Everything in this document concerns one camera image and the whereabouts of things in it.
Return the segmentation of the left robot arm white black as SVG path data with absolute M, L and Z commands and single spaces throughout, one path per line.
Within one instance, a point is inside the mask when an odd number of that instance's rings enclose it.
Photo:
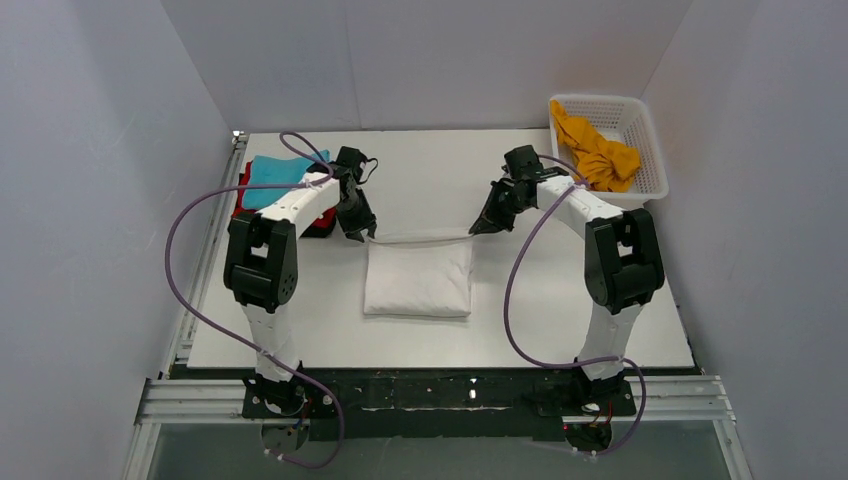
M 286 305 L 298 283 L 298 240 L 325 213 L 345 237 L 364 242 L 377 221 L 362 191 L 369 158 L 343 146 L 332 161 L 316 155 L 290 188 L 271 205 L 240 212 L 228 225 L 223 282 L 242 307 L 256 353 L 251 401 L 271 413 L 293 417 L 310 402 L 331 396 L 305 379 L 295 351 Z

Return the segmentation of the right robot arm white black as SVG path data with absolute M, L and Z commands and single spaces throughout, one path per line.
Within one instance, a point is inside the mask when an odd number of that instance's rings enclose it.
M 593 302 L 585 341 L 572 362 L 549 366 L 566 372 L 567 380 L 537 387 L 527 400 L 547 417 L 632 415 L 626 347 L 643 307 L 665 281 L 653 218 L 644 208 L 625 210 L 600 199 L 575 167 L 562 160 L 547 167 L 544 159 L 530 145 L 505 153 L 504 174 L 492 182 L 469 233 L 512 231 L 519 214 L 537 209 L 542 217 L 530 239 L 555 219 L 583 240 L 583 279 Z

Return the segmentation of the white t shirt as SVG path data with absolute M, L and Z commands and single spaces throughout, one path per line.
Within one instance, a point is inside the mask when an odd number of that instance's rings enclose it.
M 457 230 L 368 241 L 366 316 L 466 318 L 473 309 L 473 239 Z

